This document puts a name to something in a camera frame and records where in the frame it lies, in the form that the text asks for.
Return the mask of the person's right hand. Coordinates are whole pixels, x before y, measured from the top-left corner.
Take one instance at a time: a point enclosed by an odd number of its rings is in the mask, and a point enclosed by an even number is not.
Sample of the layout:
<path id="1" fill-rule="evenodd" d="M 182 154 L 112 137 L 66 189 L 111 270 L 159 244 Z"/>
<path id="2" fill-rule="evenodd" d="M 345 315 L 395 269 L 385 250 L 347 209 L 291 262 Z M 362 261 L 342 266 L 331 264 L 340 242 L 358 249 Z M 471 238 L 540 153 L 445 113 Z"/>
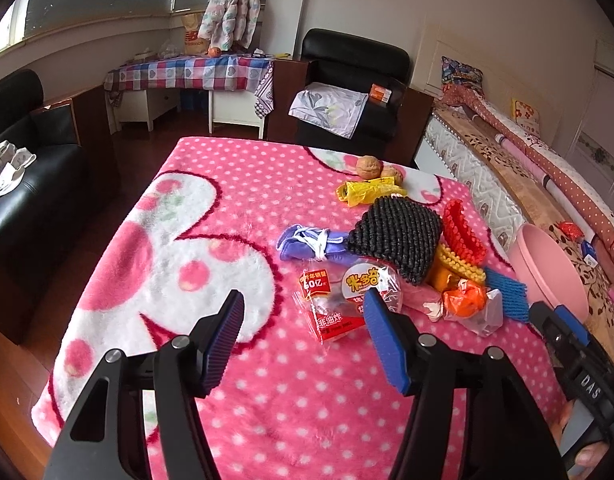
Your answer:
<path id="1" fill-rule="evenodd" d="M 568 424 L 574 408 L 574 402 L 570 401 L 564 405 L 560 415 L 550 425 L 550 431 L 554 441 L 560 444 L 565 426 Z M 601 462 L 603 456 L 608 452 L 609 445 L 604 442 L 596 442 L 582 448 L 575 457 L 575 465 L 580 468 L 580 473 L 576 476 L 569 475 L 570 479 L 586 479 L 596 466 Z"/>

